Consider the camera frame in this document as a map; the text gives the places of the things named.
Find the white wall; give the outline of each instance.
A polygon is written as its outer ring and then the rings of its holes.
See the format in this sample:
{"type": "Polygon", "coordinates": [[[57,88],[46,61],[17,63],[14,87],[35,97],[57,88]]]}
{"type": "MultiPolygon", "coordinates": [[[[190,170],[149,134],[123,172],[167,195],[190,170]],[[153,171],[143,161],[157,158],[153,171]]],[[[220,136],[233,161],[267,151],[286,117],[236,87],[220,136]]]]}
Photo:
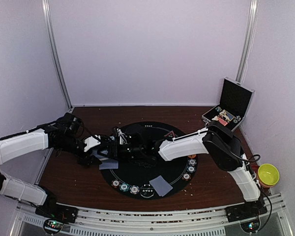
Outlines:
{"type": "MultiPolygon", "coordinates": [[[[52,121],[65,111],[41,0],[0,0],[0,137],[52,121]]],[[[33,183],[44,153],[0,168],[33,183]]],[[[7,234],[16,203],[0,197],[0,236],[7,234]]]]}
{"type": "Polygon", "coordinates": [[[74,105],[212,105],[236,77],[250,0],[53,0],[74,105]]]}
{"type": "Polygon", "coordinates": [[[243,128],[272,163],[295,226],[295,0],[261,0],[244,84],[256,90],[243,128]]]}

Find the yellow bowl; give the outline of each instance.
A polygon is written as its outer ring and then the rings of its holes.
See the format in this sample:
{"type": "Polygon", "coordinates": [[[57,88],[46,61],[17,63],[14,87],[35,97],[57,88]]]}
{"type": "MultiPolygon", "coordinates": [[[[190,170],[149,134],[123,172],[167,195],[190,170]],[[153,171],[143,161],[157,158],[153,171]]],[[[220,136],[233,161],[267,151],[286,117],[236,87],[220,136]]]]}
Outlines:
{"type": "Polygon", "coordinates": [[[280,179],[280,173],[277,168],[271,164],[263,164],[258,169],[258,176],[262,183],[274,186],[280,179]]]}

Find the black poker chip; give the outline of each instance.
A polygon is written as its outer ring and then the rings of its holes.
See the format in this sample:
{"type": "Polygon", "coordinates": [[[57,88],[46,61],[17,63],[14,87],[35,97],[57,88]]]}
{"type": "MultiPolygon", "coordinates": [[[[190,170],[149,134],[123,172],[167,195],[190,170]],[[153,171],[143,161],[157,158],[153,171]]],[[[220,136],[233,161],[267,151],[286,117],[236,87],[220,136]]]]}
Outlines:
{"type": "Polygon", "coordinates": [[[189,173],[194,173],[196,171],[196,168],[194,166],[188,166],[187,171],[189,173]]]}
{"type": "Polygon", "coordinates": [[[122,191],[122,192],[126,192],[129,190],[129,185],[126,184],[126,183],[123,183],[120,185],[119,189],[122,191]]]}
{"type": "Polygon", "coordinates": [[[189,160],[188,160],[188,164],[189,164],[190,166],[195,166],[195,165],[197,164],[197,161],[196,161],[195,159],[189,159],[189,160]]]}
{"type": "Polygon", "coordinates": [[[184,173],[182,176],[182,179],[185,181],[188,181],[191,179],[191,175],[189,173],[184,173]]]}
{"type": "Polygon", "coordinates": [[[155,190],[150,184],[144,184],[141,187],[140,195],[143,198],[151,198],[154,196],[155,190]]]}
{"type": "Polygon", "coordinates": [[[138,186],[135,186],[133,185],[131,188],[130,188],[130,193],[132,194],[138,194],[140,192],[140,189],[138,186]]]}
{"type": "Polygon", "coordinates": [[[119,180],[113,180],[113,182],[112,182],[112,187],[113,188],[118,188],[119,187],[119,185],[120,185],[120,181],[119,180]]]}

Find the case lid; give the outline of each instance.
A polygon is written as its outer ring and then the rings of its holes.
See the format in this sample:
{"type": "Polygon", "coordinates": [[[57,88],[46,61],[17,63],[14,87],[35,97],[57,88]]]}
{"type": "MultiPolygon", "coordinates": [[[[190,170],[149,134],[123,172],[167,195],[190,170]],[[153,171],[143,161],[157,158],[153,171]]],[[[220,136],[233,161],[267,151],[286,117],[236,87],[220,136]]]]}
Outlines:
{"type": "Polygon", "coordinates": [[[248,109],[252,93],[253,91],[243,88],[236,81],[232,82],[224,79],[220,106],[243,118],[248,109]]]}

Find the poker mat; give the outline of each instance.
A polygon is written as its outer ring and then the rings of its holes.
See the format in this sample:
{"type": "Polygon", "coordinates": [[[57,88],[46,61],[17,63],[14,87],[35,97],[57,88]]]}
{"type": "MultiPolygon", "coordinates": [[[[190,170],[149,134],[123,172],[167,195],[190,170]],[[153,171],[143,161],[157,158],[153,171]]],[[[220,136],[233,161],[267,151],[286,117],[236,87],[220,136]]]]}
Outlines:
{"type": "MultiPolygon", "coordinates": [[[[146,129],[146,135],[153,140],[185,135],[181,130],[160,122],[144,121],[135,124],[143,126],[146,129]]],[[[125,132],[130,125],[120,129],[125,132]]],[[[181,191],[194,176],[197,165],[196,155],[180,157],[167,162],[159,161],[154,166],[129,160],[129,162],[119,162],[118,169],[101,170],[101,173],[107,183],[117,192],[135,199],[155,200],[181,191]],[[150,180],[158,176],[162,176],[173,187],[163,197],[160,197],[149,184],[150,180]]]]}

